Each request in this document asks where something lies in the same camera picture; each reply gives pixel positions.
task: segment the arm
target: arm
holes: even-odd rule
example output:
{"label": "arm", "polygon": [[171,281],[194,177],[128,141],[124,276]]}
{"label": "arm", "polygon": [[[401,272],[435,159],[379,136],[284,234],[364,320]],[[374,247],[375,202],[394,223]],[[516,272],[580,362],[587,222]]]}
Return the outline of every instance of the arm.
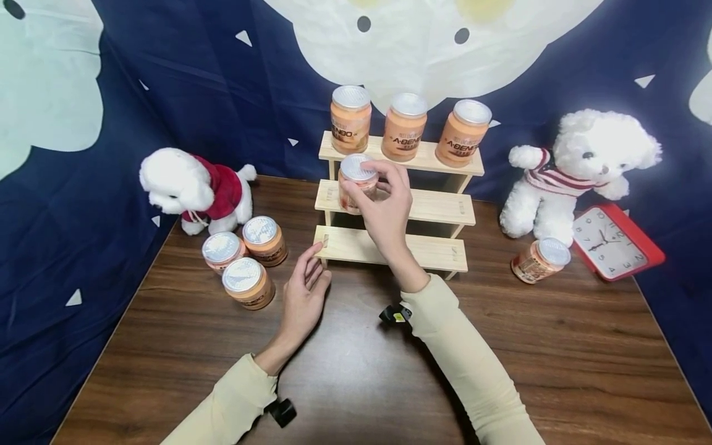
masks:
{"label": "arm", "polygon": [[520,145],[509,150],[509,163],[512,167],[525,170],[534,170],[549,162],[551,155],[548,151],[531,145]]}
{"label": "arm", "polygon": [[370,201],[354,184],[342,186],[356,201],[366,229],[400,283],[410,324],[452,385],[482,445],[543,445],[514,382],[472,323],[459,310],[457,297],[438,276],[418,265],[405,243],[412,203],[405,168],[390,162],[368,162],[388,184],[384,201]]}
{"label": "arm", "polygon": [[213,391],[162,442],[162,445],[232,445],[250,430],[276,399],[277,375],[319,321],[331,272],[314,254],[302,254],[284,286],[279,331],[254,358],[244,355],[215,384]]}
{"label": "arm", "polygon": [[619,176],[606,184],[597,185],[594,187],[596,193],[611,201],[618,201],[622,197],[628,196],[629,185],[628,179]]}

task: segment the person's left hand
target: person's left hand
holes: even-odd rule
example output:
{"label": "person's left hand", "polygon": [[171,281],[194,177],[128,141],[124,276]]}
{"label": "person's left hand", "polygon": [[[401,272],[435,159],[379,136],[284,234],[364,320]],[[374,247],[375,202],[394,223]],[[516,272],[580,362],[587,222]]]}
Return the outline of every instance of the person's left hand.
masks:
{"label": "person's left hand", "polygon": [[279,331],[269,345],[255,356],[255,363],[268,375],[277,375],[316,326],[324,308],[331,272],[325,271],[316,243],[297,260],[294,272],[284,285],[283,314]]}

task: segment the wooden stair shelf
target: wooden stair shelf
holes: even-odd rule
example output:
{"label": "wooden stair shelf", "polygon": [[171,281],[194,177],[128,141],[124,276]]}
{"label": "wooden stair shelf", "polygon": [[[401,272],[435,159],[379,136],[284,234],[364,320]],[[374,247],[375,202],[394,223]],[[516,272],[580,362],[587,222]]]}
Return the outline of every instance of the wooden stair shelf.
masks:
{"label": "wooden stair shelf", "polygon": [[[370,136],[364,154],[374,159],[386,159],[381,153],[382,138]],[[425,269],[449,272],[446,279],[458,272],[467,272],[465,244],[455,239],[465,226],[475,225],[472,199],[462,194],[472,176],[484,175],[484,167],[479,151],[475,152],[472,162],[462,168],[452,168],[442,164],[435,157],[434,142],[421,142],[416,157],[408,162],[400,162],[408,169],[424,170],[450,174],[445,184],[445,191],[413,189],[413,205],[409,219],[430,223],[447,224],[451,227],[449,238],[433,236],[406,235],[406,243],[413,255]],[[329,162],[329,180],[322,179],[316,196],[314,208],[324,211],[325,226],[317,226],[314,242],[322,241],[324,247],[317,254],[322,261],[352,261],[355,263],[385,264],[385,260],[376,249],[365,230],[346,229],[333,226],[333,214],[344,210],[339,205],[339,186],[336,181],[338,163],[345,156],[331,146],[331,132],[324,131],[319,149],[319,159]],[[376,199],[387,196],[379,191]]]}

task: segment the clock face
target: clock face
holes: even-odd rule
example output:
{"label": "clock face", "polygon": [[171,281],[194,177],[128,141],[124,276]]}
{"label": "clock face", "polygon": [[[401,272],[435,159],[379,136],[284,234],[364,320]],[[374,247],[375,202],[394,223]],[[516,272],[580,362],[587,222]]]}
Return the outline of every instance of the clock face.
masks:
{"label": "clock face", "polygon": [[614,279],[648,264],[645,254],[598,207],[574,221],[574,239],[605,278]]}

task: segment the finger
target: finger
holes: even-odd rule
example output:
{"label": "finger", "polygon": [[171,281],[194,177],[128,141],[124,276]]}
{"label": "finger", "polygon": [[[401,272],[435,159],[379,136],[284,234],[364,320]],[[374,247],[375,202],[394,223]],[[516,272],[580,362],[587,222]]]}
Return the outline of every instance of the finger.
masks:
{"label": "finger", "polygon": [[341,187],[344,189],[344,192],[354,200],[362,213],[364,211],[368,212],[371,206],[373,206],[373,201],[363,193],[363,190],[361,190],[356,183],[341,181]]}
{"label": "finger", "polygon": [[398,169],[398,173],[400,174],[403,184],[405,185],[406,188],[410,189],[410,178],[408,177],[408,169],[403,167],[400,164],[394,164],[394,165]]}
{"label": "finger", "polygon": [[393,162],[389,161],[367,161],[362,162],[361,167],[365,169],[373,169],[379,172],[381,176],[385,177],[389,184],[391,184],[391,194],[401,194],[405,192],[409,186],[403,182],[403,177],[398,170],[399,167]]}
{"label": "finger", "polygon": [[323,271],[311,290],[312,295],[326,295],[326,290],[331,284],[331,271]]}
{"label": "finger", "polygon": [[314,257],[314,255],[321,250],[321,241],[315,243],[313,246],[308,248],[304,253],[299,255],[297,264],[294,266],[294,272],[292,272],[291,279],[296,279],[299,283],[304,284],[304,277],[307,271],[307,264],[309,260]]}
{"label": "finger", "polygon": [[312,258],[309,260],[307,263],[307,269],[304,272],[304,279],[306,280],[309,278],[309,276],[314,272],[314,269],[316,269],[317,264],[319,264],[321,260],[319,258]]}
{"label": "finger", "polygon": [[387,182],[377,182],[376,188],[381,189],[388,194],[390,194],[392,190],[391,184],[388,184]]}
{"label": "finger", "polygon": [[317,281],[317,279],[321,276],[321,273],[324,271],[324,266],[321,265],[321,263],[316,266],[316,269],[312,272],[312,274],[307,278],[307,282],[305,286],[307,289],[311,289],[312,286],[314,286],[314,282]]}

